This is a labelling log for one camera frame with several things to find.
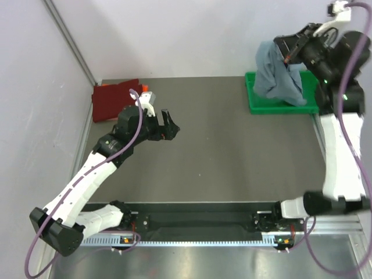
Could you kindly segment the blue t shirt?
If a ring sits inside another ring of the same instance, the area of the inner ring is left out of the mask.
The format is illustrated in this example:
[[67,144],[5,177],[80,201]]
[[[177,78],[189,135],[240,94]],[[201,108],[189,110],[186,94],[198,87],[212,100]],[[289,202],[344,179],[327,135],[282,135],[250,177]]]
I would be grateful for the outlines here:
[[257,66],[254,92],[266,99],[278,99],[292,106],[305,106],[300,71],[305,66],[284,63],[278,46],[273,41],[260,43],[255,61]]

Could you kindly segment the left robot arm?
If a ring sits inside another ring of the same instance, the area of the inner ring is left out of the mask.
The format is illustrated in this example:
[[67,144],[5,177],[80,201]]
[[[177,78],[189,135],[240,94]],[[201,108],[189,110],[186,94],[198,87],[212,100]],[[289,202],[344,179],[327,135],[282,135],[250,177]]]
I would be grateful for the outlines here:
[[147,109],[126,106],[112,130],[100,137],[87,160],[63,191],[43,208],[30,213],[39,238],[61,256],[69,256],[90,236],[109,228],[126,230],[131,226],[130,209],[113,201],[104,207],[83,212],[84,206],[101,184],[128,159],[144,141],[171,141],[180,128],[168,110],[162,110],[163,124]]

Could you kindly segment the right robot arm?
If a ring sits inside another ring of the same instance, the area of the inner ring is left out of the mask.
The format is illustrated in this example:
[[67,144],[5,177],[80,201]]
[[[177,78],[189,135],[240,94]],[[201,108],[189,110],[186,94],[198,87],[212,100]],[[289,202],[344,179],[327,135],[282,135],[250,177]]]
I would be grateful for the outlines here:
[[348,215],[371,209],[354,158],[360,156],[365,113],[364,91],[356,77],[370,59],[371,42],[367,40],[363,46],[343,90],[343,73],[363,33],[348,31],[335,46],[328,46],[325,38],[316,33],[320,26],[309,23],[294,35],[274,39],[285,63],[303,63],[317,78],[314,95],[319,108],[325,157],[322,190],[306,191],[298,198],[277,202],[273,207],[271,223],[278,230],[286,229],[293,219]]

